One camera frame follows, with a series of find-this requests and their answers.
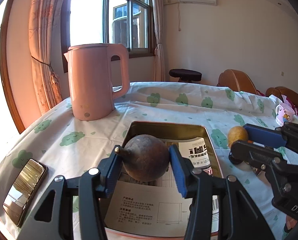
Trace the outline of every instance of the sofa armrest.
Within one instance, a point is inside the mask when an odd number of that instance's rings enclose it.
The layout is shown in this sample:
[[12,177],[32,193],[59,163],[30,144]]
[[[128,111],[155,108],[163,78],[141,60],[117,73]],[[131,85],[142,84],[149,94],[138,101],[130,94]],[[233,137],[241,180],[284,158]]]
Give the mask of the sofa armrest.
[[255,85],[245,72],[227,69],[220,74],[218,79],[218,87],[229,87],[235,92],[248,92],[257,95]]
[[281,93],[277,88],[268,88],[266,91],[266,96],[269,97],[270,95],[274,95],[275,97],[283,101],[283,97],[281,96]]

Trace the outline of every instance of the stool cushion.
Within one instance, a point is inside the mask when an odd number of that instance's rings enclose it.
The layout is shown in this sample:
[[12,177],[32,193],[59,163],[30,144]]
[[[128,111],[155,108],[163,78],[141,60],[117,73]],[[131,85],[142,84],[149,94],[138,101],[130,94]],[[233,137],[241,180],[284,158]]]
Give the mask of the stool cushion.
[[172,77],[178,77],[185,80],[192,80],[192,81],[200,81],[201,80],[201,73],[194,70],[189,69],[171,69],[169,71],[169,75]]

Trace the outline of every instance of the kettle handle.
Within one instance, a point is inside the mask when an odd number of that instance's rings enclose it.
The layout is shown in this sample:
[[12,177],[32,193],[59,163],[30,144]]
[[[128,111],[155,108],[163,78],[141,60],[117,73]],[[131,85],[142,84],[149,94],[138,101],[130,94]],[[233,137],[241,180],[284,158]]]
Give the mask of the kettle handle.
[[122,87],[118,91],[112,92],[112,99],[123,96],[128,92],[130,87],[128,69],[129,53],[126,47],[122,44],[108,44],[108,58],[111,59],[114,55],[120,57]]

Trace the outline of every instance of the pink electric kettle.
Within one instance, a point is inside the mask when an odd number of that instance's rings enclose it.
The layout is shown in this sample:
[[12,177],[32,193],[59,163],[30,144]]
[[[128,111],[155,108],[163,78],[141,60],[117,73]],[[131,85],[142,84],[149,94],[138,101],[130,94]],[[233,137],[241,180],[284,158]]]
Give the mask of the pink electric kettle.
[[[80,120],[103,118],[114,110],[113,99],[128,92],[129,54],[122,44],[84,44],[72,46],[64,54],[68,61],[73,115]],[[111,57],[121,60],[122,88],[113,92]]]

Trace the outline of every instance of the smartphone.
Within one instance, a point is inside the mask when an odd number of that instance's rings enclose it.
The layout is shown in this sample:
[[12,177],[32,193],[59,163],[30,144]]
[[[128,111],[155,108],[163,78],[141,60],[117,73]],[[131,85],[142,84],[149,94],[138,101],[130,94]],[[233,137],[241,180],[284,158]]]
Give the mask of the smartphone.
[[47,166],[29,159],[9,190],[3,208],[18,227],[21,227],[30,201],[45,178],[47,171]]

